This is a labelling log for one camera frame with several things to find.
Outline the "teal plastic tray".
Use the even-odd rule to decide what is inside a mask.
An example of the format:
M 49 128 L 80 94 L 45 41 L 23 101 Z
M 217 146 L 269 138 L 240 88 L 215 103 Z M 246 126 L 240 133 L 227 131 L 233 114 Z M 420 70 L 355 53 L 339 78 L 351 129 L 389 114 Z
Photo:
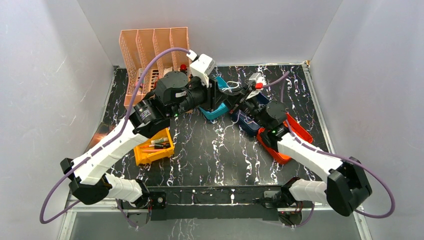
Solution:
M 227 89 L 229 88 L 229 85 L 227 84 L 227 82 L 220 76 L 215 78 L 217 80 L 218 83 L 218 87 L 222 90 L 222 89 Z M 205 118 L 207 120 L 214 120 L 224 114 L 226 114 L 229 109 L 227 108 L 227 106 L 224 103 L 221 103 L 214 111 L 208 111 L 205 110 L 201 107 L 199 107 L 200 111 L 203 113 L 203 115 L 205 116 Z

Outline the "dark blue plastic tray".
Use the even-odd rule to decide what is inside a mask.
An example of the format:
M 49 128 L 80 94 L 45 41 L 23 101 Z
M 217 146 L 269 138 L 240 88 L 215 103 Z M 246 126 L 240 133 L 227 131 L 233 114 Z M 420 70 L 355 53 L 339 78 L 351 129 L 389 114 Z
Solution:
M 262 93 L 259 93 L 256 97 L 261 107 L 265 106 L 269 102 L 268 98 Z M 253 121 L 241 110 L 233 112 L 230 116 L 231 120 L 236 122 L 250 137 L 255 137 L 261 128 L 255 121 Z

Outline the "yellow plastic parts bin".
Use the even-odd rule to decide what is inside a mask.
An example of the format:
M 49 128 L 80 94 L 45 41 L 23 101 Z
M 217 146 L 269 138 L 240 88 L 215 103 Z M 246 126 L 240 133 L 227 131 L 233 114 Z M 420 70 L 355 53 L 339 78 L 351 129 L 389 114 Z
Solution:
M 160 130 L 156 135 L 134 149 L 137 166 L 151 164 L 154 161 L 170 158 L 175 153 L 175 146 L 169 129 Z

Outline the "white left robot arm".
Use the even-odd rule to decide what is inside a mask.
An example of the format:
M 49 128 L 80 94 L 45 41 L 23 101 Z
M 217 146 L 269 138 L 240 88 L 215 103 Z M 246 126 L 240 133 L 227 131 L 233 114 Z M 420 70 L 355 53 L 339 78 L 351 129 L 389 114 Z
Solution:
M 60 165 L 70 179 L 71 194 L 85 205 L 105 198 L 124 200 L 144 208 L 151 194 L 142 180 L 124 179 L 108 170 L 135 147 L 148 143 L 158 132 L 167 129 L 171 119 L 197 107 L 211 111 L 226 98 L 218 81 L 211 76 L 204 82 L 200 75 L 189 78 L 171 71 L 157 81 L 154 90 L 133 107 L 100 142 L 84 155 L 65 158 Z

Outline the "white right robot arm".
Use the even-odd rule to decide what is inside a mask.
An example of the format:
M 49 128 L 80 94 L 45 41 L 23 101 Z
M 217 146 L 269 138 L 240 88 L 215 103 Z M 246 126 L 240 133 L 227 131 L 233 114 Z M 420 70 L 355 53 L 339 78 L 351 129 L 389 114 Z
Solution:
M 373 193 L 360 162 L 342 160 L 303 140 L 294 132 L 282 102 L 260 104 L 252 92 L 250 88 L 224 92 L 224 103 L 231 113 L 240 110 L 264 129 L 261 139 L 268 148 L 296 160 L 320 178 L 293 177 L 271 201 L 288 207 L 303 201 L 328 204 L 338 214 L 350 216 Z

